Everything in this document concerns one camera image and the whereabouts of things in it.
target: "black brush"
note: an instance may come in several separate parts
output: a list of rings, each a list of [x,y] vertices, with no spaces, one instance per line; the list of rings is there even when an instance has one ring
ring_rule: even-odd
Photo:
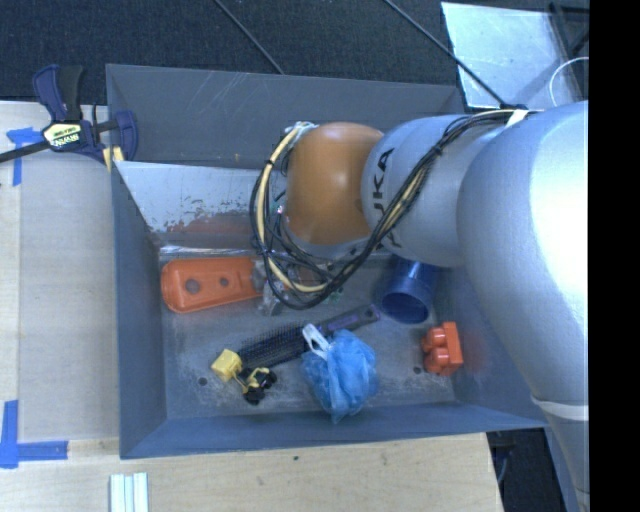
[[[380,311],[373,304],[370,304],[315,325],[320,333],[329,337],[339,329],[352,331],[379,319]],[[300,357],[308,349],[307,342],[302,335],[302,328],[305,325],[289,323],[246,340],[237,352],[243,367],[272,368]]]

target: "black floor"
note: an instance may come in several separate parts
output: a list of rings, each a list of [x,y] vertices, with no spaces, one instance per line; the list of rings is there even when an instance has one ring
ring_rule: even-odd
[[[550,5],[460,3],[531,10]],[[589,7],[589,0],[555,3]],[[448,45],[440,2],[396,5]],[[567,20],[567,40],[588,23],[584,17]],[[457,85],[453,60],[384,0],[0,0],[0,50],[5,100],[34,100],[33,73],[52,63],[83,66],[79,99],[101,105],[107,103],[107,63]],[[488,438],[496,447],[506,512],[565,511],[542,430]]]

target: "blue cup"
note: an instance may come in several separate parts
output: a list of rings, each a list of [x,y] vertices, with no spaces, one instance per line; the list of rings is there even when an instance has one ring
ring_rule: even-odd
[[[403,324],[419,324],[429,318],[437,267],[397,258],[393,276],[382,295],[382,311]]]

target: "yellow plastic piece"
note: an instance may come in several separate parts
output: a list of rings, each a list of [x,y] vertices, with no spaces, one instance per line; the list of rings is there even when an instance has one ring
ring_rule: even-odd
[[[228,382],[242,371],[242,360],[233,350],[225,348],[213,362],[211,369],[222,382]]]
[[[122,149],[120,149],[120,146],[107,146],[106,148],[104,148],[102,150],[102,156],[104,158],[104,162],[105,164],[107,164],[107,172],[111,172],[112,169],[112,162],[111,160],[124,160],[124,153],[122,153]]]

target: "orange block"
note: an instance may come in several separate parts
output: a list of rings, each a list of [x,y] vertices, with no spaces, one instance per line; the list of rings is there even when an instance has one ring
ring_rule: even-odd
[[[464,360],[455,322],[430,328],[421,343],[425,352],[424,369],[428,372],[446,377],[462,366]]]
[[[172,311],[188,313],[258,297],[253,266],[242,256],[172,260],[162,268],[162,298]]]

